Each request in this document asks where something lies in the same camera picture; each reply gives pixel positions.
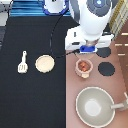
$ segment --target black cloth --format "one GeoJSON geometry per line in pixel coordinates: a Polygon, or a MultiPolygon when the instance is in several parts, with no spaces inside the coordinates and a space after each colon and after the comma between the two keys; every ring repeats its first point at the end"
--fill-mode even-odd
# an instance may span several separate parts
{"type": "Polygon", "coordinates": [[[106,58],[109,55],[111,55],[111,49],[109,47],[105,48],[98,48],[98,51],[96,53],[99,57],[106,58]]]}
{"type": "Polygon", "coordinates": [[[110,62],[100,63],[98,70],[103,76],[112,76],[115,73],[115,68],[110,62]]]}
{"type": "MultiPolygon", "coordinates": [[[[35,67],[50,54],[49,38],[58,16],[10,17],[0,51],[0,128],[66,128],[66,58],[46,74],[35,67]],[[28,72],[17,66],[27,51],[28,72]]],[[[53,35],[54,54],[65,54],[65,36],[77,24],[63,17],[53,35]]]]}

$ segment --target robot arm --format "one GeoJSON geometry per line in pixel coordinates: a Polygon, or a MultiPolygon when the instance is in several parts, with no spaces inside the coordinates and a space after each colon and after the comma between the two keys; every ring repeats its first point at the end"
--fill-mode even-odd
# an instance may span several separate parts
{"type": "Polygon", "coordinates": [[[71,16],[79,26],[68,30],[65,49],[79,49],[83,45],[108,47],[113,34],[102,34],[117,2],[118,0],[69,0],[71,16]]]}

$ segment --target round wooden disc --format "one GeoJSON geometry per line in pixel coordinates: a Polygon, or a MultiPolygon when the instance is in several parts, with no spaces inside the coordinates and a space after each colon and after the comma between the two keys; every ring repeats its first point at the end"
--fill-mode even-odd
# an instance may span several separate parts
{"type": "Polygon", "coordinates": [[[53,69],[55,62],[51,56],[43,55],[36,60],[35,65],[38,71],[46,73],[53,69]]]}

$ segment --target brown cup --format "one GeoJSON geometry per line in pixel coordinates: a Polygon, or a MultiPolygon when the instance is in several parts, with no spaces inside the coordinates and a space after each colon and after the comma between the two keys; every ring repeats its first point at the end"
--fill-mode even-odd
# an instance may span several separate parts
{"type": "Polygon", "coordinates": [[[93,69],[93,64],[90,60],[79,59],[76,62],[75,71],[76,71],[77,75],[81,76],[82,78],[88,78],[92,69],[93,69]]]}

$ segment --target metal part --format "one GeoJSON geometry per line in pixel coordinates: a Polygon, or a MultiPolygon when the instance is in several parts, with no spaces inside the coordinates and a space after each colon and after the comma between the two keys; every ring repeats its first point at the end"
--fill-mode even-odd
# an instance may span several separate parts
{"type": "Polygon", "coordinates": [[[98,43],[99,39],[97,40],[94,40],[94,41],[89,41],[89,40],[86,40],[86,46],[95,46],[97,43],[98,43]]]}

